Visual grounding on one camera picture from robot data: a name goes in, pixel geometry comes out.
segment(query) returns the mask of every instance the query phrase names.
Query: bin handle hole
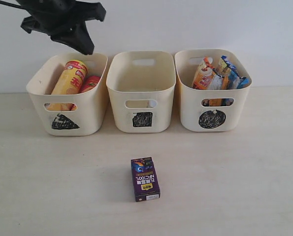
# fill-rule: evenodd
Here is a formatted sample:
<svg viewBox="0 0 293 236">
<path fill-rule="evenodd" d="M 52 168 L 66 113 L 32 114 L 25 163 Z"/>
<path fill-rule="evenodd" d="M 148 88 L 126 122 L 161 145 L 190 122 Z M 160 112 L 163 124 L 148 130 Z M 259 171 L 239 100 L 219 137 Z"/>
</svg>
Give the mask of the bin handle hole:
<svg viewBox="0 0 293 236">
<path fill-rule="evenodd" d="M 139 66 L 154 66 L 155 65 L 155 59 L 136 59 L 133 60 L 133 65 L 139 65 Z"/>
<path fill-rule="evenodd" d="M 157 106 L 157 101 L 150 100 L 128 100 L 126 101 L 126 108 L 154 108 Z"/>
<path fill-rule="evenodd" d="M 199 65 L 203 61 L 204 57 L 189 58 L 190 65 Z M 209 57 L 209 63 L 212 64 L 213 58 Z"/>
<path fill-rule="evenodd" d="M 77 105 L 74 103 L 45 103 L 44 109 L 50 112 L 74 112 Z"/>
<path fill-rule="evenodd" d="M 233 98 L 206 98 L 202 100 L 201 105 L 203 107 L 229 107 L 234 102 Z"/>
</svg>

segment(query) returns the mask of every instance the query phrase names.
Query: beige tabletop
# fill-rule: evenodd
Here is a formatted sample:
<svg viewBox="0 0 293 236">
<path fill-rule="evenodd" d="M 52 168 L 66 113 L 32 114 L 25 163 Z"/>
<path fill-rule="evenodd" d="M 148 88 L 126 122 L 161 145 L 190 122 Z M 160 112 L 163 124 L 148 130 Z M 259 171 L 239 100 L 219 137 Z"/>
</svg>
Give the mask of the beige tabletop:
<svg viewBox="0 0 293 236">
<path fill-rule="evenodd" d="M 161 198 L 134 201 L 153 157 Z M 0 236 L 293 236 L 293 87 L 252 88 L 236 129 L 195 133 L 174 109 L 126 134 L 48 135 L 27 94 L 0 94 Z"/>
</svg>

